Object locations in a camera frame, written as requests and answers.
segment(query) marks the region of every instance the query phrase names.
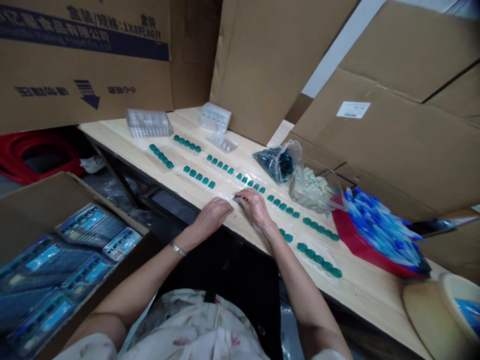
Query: hand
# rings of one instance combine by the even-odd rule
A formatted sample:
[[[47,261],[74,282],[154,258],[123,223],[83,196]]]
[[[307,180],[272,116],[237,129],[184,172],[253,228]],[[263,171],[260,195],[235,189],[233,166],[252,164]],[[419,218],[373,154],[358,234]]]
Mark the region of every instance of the hand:
[[[227,216],[233,211],[234,208],[227,200],[214,198],[205,205],[195,222],[189,226],[193,237],[197,239],[198,243],[205,241],[222,226]]]
[[[261,230],[273,223],[267,206],[265,205],[264,198],[258,191],[251,188],[244,188],[235,195],[238,196],[235,198],[235,201],[241,204],[248,218]]]

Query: woman's left hand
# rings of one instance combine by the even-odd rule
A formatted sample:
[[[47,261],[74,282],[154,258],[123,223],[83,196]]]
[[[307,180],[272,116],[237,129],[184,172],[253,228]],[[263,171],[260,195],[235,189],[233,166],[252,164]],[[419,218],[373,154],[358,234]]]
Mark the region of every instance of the woman's left hand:
[[[227,200],[219,197],[214,198],[205,205],[195,222],[185,229],[188,236],[182,240],[188,243],[184,244],[183,247],[180,243],[177,245],[187,252],[193,249],[216,232],[233,211],[234,208]]]

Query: woman's right hand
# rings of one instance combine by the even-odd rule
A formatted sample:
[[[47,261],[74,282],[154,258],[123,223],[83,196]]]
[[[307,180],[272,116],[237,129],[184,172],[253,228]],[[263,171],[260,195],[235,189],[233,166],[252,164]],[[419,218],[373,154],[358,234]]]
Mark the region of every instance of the woman's right hand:
[[[273,223],[270,218],[264,198],[258,191],[251,188],[244,188],[235,194],[235,201],[240,203],[248,218],[260,229]]]

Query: red plastic stool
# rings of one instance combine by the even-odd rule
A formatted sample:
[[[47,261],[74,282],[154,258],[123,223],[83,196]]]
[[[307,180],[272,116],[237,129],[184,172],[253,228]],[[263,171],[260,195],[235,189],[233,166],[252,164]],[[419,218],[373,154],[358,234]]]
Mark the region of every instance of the red plastic stool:
[[[24,154],[39,146],[50,146],[63,150],[71,160],[50,171],[38,173],[29,167]],[[73,147],[50,130],[36,130],[0,135],[0,175],[26,186],[59,172],[81,175],[85,169],[80,166],[80,158]]]

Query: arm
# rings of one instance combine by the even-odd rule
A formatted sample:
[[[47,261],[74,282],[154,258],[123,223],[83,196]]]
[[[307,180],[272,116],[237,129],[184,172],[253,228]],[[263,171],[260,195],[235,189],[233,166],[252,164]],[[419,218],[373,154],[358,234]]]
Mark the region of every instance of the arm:
[[[233,207],[216,197],[200,212],[195,222],[175,238],[175,244],[188,253],[223,224]],[[130,327],[139,318],[167,276],[183,258],[171,246],[122,281],[80,324],[64,349],[89,335],[107,335],[119,351]]]
[[[285,283],[298,324],[307,360],[323,349],[333,349],[351,360],[352,355],[324,297],[273,222],[262,196],[250,188],[236,194],[247,216],[261,229]]]

